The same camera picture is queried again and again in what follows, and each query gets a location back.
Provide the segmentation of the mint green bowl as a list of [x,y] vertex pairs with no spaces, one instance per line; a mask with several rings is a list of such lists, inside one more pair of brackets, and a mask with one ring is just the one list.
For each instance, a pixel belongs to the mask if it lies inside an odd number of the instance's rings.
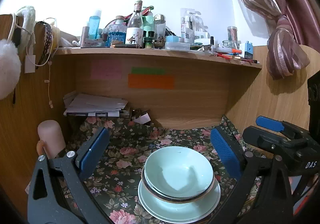
[[156,150],[148,156],[144,170],[153,186],[173,196],[195,196],[210,185],[214,176],[204,155],[182,146]]

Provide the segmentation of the mint green plate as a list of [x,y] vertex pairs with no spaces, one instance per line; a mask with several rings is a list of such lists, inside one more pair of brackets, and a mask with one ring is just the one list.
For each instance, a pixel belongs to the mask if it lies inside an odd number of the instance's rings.
[[138,198],[142,207],[153,217],[168,223],[193,223],[210,215],[221,197],[219,182],[214,180],[211,191],[203,198],[189,203],[175,204],[154,197],[142,182],[138,185]]

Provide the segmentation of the floral dark tablecloth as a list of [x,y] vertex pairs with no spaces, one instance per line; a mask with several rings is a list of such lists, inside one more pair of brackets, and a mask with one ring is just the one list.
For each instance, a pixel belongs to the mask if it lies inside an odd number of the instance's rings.
[[107,131],[107,147],[84,180],[111,223],[208,223],[238,186],[213,135],[241,151],[251,148],[223,117],[216,126],[172,129],[128,119],[72,117],[66,151]]

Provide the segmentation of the stack of papers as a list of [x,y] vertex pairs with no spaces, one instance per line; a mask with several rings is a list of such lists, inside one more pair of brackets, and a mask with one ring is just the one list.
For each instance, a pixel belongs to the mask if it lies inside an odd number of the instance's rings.
[[128,118],[131,114],[128,102],[119,98],[69,93],[64,96],[63,102],[64,116]]

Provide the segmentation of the small white box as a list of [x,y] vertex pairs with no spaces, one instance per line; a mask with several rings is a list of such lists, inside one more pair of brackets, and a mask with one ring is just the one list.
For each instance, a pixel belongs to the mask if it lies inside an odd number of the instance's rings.
[[146,123],[150,122],[151,119],[150,119],[149,114],[145,113],[145,114],[141,115],[140,117],[134,119],[133,121],[138,124],[146,124]]

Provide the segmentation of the blue plastic block toy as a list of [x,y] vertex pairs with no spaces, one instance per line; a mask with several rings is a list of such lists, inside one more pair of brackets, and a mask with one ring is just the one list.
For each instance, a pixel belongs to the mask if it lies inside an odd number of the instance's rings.
[[245,43],[244,58],[250,59],[250,60],[253,59],[253,45],[252,43],[249,43],[249,41]]

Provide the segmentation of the pink sticky note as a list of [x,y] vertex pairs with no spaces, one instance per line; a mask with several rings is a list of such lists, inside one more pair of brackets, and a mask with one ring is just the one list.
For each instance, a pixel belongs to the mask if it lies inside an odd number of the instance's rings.
[[121,61],[94,60],[91,62],[90,77],[93,80],[119,80],[122,78]]

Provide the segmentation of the wooden shelf board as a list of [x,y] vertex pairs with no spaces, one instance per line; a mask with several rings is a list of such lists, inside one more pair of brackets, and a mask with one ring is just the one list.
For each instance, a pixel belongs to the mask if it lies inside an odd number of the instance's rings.
[[165,58],[181,58],[189,60],[210,61],[225,63],[228,65],[245,66],[262,69],[259,63],[240,61],[237,59],[225,59],[220,56],[201,53],[199,51],[176,51],[176,50],[158,50],[158,49],[133,49],[133,48],[58,48],[56,55],[91,55],[91,54],[116,54],[116,55],[141,55],[155,56]]

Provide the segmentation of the orange sticky note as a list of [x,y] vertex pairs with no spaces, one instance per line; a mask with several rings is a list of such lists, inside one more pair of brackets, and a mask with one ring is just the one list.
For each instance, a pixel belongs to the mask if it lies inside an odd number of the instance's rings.
[[171,75],[128,74],[128,87],[139,89],[174,89],[175,77]]

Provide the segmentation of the pasta jar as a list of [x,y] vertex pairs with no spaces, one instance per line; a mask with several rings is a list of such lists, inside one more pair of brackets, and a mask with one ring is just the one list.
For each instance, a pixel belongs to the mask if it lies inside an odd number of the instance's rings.
[[238,41],[238,29],[236,26],[228,26],[227,27],[228,40],[229,41]]

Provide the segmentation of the green sticky note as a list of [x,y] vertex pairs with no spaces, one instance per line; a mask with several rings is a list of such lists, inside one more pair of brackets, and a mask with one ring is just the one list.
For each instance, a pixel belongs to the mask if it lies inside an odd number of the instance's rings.
[[166,72],[163,68],[152,68],[152,67],[132,67],[131,74],[141,75],[165,75]]

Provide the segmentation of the white charger plug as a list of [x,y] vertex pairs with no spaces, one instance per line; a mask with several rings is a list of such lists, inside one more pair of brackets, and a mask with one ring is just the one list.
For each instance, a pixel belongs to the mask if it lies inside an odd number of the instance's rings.
[[35,72],[36,55],[27,55],[24,63],[24,73],[30,74]]

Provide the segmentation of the clear plastic container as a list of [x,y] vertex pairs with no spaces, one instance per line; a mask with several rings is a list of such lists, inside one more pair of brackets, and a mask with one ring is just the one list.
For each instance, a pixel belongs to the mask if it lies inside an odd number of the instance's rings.
[[166,42],[165,49],[172,50],[172,51],[189,51],[190,44],[183,43],[183,42]]

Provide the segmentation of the cartoon mug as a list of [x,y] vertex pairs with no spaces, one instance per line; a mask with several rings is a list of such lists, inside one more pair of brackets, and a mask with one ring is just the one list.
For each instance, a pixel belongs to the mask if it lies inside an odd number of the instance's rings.
[[142,46],[142,40],[143,29],[134,27],[127,28],[125,44]]

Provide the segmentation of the pink striped curtain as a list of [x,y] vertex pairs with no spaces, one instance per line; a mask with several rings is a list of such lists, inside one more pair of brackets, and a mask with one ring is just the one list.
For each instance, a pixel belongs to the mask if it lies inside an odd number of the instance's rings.
[[267,41],[267,70],[274,80],[291,76],[310,60],[302,50],[319,50],[319,3],[316,0],[241,0],[262,16],[270,37]]

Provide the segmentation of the blue mouthwash bottle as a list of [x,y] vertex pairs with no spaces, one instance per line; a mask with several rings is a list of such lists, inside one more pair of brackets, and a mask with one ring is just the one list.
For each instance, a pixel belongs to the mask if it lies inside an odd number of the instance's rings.
[[90,16],[90,18],[89,18],[89,32],[88,32],[89,39],[96,39],[97,38],[99,24],[100,24],[100,17],[101,17],[100,10],[95,11],[94,15]]

